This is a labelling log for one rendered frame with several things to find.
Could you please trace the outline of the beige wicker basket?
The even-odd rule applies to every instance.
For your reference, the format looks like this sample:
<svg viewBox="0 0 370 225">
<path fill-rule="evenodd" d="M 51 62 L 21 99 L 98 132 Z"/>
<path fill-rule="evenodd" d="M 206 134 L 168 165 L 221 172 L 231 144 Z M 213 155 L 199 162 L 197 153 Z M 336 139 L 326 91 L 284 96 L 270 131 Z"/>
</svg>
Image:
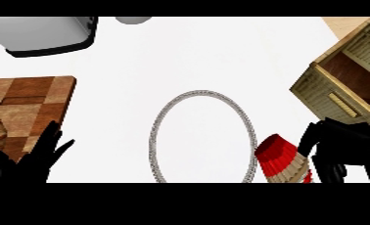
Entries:
<svg viewBox="0 0 370 225">
<path fill-rule="evenodd" d="M 311 63 L 290 92 L 320 119 L 370 124 L 370 18 Z"/>
</svg>

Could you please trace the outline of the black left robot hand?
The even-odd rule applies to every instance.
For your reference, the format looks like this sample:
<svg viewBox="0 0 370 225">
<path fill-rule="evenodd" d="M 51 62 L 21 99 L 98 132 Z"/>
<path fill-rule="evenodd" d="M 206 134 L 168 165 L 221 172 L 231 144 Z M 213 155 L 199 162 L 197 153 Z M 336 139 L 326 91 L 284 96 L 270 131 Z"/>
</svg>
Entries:
<svg viewBox="0 0 370 225">
<path fill-rule="evenodd" d="M 18 162 L 0 152 L 0 184 L 43 184 L 49 177 L 51 168 L 74 145 L 76 140 L 57 147 L 62 131 L 59 123 L 52 120 L 40 134 L 33 150 Z"/>
</svg>

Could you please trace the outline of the checkered wooden cutting board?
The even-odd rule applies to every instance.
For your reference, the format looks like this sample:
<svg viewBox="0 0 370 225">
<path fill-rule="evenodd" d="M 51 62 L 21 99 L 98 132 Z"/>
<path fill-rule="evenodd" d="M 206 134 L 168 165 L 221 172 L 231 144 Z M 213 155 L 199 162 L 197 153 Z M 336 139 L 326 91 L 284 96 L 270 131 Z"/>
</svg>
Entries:
<svg viewBox="0 0 370 225">
<path fill-rule="evenodd" d="M 12 161 L 31 152 L 52 120 L 62 123 L 74 76 L 0 78 L 0 151 Z"/>
</svg>

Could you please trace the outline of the grey round object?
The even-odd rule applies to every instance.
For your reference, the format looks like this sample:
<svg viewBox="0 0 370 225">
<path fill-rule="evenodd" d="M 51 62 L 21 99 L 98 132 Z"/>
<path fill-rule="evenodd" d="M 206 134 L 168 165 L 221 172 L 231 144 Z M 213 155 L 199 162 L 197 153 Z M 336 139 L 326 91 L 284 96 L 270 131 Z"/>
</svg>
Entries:
<svg viewBox="0 0 370 225">
<path fill-rule="evenodd" d="M 153 17 L 116 17 L 116 19 L 125 24 L 141 24 L 147 22 Z"/>
</svg>

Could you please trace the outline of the red and beige cupcake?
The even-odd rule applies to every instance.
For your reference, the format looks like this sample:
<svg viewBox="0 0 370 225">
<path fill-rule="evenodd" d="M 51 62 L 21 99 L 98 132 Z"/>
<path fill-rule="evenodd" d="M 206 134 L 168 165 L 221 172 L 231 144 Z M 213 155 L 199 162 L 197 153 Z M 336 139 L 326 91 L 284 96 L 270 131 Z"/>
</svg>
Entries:
<svg viewBox="0 0 370 225">
<path fill-rule="evenodd" d="M 310 160 L 277 134 L 259 145 L 255 156 L 270 183 L 311 183 Z"/>
</svg>

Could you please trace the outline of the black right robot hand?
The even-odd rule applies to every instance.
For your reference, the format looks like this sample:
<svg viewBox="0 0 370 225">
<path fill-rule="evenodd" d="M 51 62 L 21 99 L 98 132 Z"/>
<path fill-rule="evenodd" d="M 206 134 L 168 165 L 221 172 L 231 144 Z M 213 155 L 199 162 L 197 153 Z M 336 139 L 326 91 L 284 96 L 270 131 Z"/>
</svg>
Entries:
<svg viewBox="0 0 370 225">
<path fill-rule="evenodd" d="M 323 183 L 342 183 L 347 166 L 360 165 L 370 179 L 370 124 L 345 124 L 329 117 L 310 123 L 301 138 L 298 153 L 313 155 L 317 174 Z"/>
</svg>

